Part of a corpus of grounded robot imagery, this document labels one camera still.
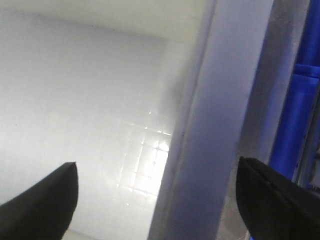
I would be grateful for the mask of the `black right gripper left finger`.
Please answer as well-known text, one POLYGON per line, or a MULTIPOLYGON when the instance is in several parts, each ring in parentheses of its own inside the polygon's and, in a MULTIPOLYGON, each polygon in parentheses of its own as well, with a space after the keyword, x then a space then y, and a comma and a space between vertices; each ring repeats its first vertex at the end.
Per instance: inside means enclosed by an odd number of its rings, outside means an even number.
POLYGON ((2 240, 60 240, 78 203, 78 170, 66 162, 0 206, 2 240))

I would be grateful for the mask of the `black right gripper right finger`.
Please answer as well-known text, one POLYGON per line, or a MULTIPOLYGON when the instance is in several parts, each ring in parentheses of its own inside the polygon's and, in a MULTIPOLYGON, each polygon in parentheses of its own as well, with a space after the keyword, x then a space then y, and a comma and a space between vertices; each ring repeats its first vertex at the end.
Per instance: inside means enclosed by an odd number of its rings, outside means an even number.
POLYGON ((240 157, 236 202, 255 240, 318 240, 320 199, 255 158, 240 157))

